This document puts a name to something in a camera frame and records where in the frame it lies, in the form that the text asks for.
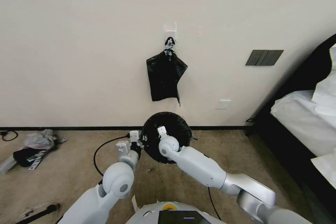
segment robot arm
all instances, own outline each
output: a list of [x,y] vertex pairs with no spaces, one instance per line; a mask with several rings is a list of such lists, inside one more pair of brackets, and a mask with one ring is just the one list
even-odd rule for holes
[[160,153],[175,161],[177,166],[207,187],[225,194],[237,195],[237,204],[254,220],[269,224],[311,224],[300,215],[275,206],[275,192],[245,174],[229,174],[211,158],[192,147],[179,147],[168,136],[164,126],[157,129],[161,136]]
[[131,143],[119,141],[116,144],[118,162],[105,171],[103,179],[95,187],[83,193],[58,220],[58,224],[106,223],[110,210],[119,199],[126,196],[133,185],[134,171],[140,157],[139,133],[131,131],[130,136]]

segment pillow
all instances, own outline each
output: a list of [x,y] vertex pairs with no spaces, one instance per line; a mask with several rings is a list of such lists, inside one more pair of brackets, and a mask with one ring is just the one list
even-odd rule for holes
[[336,44],[330,48],[331,72],[317,83],[312,102],[336,109]]

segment black bed frame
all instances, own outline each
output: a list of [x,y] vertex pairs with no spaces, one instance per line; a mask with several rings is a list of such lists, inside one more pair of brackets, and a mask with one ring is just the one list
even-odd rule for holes
[[329,49],[336,44],[336,34],[322,42],[287,79],[255,117],[254,129],[275,157],[301,187],[305,183],[320,203],[336,218],[336,189],[311,162],[316,156],[270,114],[275,100],[298,90],[314,90],[331,70]]

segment gray light switch panel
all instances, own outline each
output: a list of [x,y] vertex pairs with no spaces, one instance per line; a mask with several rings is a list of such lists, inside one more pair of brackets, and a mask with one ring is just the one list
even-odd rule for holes
[[262,65],[262,63],[263,63],[263,61],[264,61],[268,52],[269,52],[268,50],[263,50],[263,52],[262,52],[260,58],[258,59],[256,65]]
[[246,65],[256,65],[264,50],[253,50]]
[[261,65],[268,65],[268,66],[274,65],[282,53],[283,53],[283,50],[268,51]]

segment yellow circle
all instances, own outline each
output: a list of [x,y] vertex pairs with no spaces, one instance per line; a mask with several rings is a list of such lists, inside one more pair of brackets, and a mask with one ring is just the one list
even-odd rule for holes
[[177,207],[173,204],[167,204],[162,208],[162,210],[177,210]]

